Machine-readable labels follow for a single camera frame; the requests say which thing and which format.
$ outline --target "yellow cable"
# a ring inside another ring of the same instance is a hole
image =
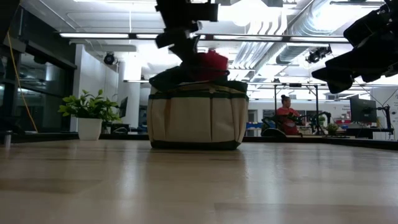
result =
[[[26,108],[27,114],[29,115],[30,121],[32,122],[33,127],[35,128],[36,132],[39,133],[39,131],[36,128],[35,121],[33,120],[32,115],[30,115],[29,107],[27,106],[27,103],[26,103],[26,100],[25,100],[25,96],[24,96],[24,92],[22,91],[22,88],[21,88],[21,81],[19,80],[18,69],[17,69],[17,65],[15,64],[14,53],[12,52],[12,44],[11,44],[11,38],[10,38],[10,33],[9,32],[7,33],[7,37],[8,37],[8,43],[10,45],[10,52],[11,52],[12,64],[14,65],[15,76],[17,77],[18,87],[19,87],[19,89],[21,91],[21,97],[22,97],[22,100],[23,100],[23,102],[25,104],[25,108]]]

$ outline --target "red cloth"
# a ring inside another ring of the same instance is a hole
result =
[[[300,114],[295,111],[293,108],[279,108],[276,111],[276,115],[289,115],[290,113],[292,113],[294,116],[300,116]],[[298,134],[299,131],[297,129],[296,124],[294,123],[294,121],[292,121],[291,119],[288,118],[281,118],[282,120],[282,130],[285,134],[287,135],[294,135],[294,134]]]
[[[198,53],[197,56],[201,67],[223,71],[228,69],[228,58],[218,54],[215,50],[209,50],[207,53]],[[203,70],[199,75],[195,75],[195,80],[198,82],[214,80],[223,75],[225,75],[225,72],[212,71],[211,69]]]

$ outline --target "canvas tool bag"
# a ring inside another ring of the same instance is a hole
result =
[[[188,82],[179,67],[150,79],[148,135],[154,148],[236,149],[246,130],[247,83]]]

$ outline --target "person sitting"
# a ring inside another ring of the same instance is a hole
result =
[[[292,116],[299,117],[300,114],[290,107],[291,102],[288,96],[282,95],[282,107],[277,109],[276,115],[280,116],[280,121],[282,123],[281,130],[286,135],[296,135],[299,133],[295,121],[290,118]]]

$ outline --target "wooden table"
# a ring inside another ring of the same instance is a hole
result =
[[[153,150],[147,141],[0,148],[4,224],[398,223],[398,154],[326,144]]]

